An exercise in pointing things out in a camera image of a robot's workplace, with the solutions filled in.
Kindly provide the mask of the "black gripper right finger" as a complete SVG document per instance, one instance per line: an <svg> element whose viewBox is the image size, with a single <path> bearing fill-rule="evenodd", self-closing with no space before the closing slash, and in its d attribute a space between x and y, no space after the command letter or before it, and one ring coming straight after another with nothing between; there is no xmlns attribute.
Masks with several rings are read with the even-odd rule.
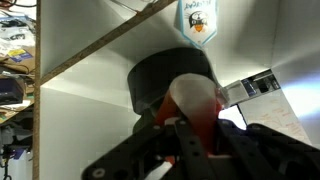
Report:
<svg viewBox="0 0 320 180"><path fill-rule="evenodd" d="M261 124L215 126L216 180L320 180L320 150Z"/></svg>

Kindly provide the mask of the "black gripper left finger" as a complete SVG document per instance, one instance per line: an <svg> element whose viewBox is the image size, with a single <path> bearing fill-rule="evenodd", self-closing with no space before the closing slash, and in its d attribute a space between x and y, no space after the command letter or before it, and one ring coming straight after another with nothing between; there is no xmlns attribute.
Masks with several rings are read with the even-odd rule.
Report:
<svg viewBox="0 0 320 180"><path fill-rule="evenodd" d="M214 180L207 154L185 119L144 127L86 167L81 180L145 180L168 157L174 164L160 180Z"/></svg>

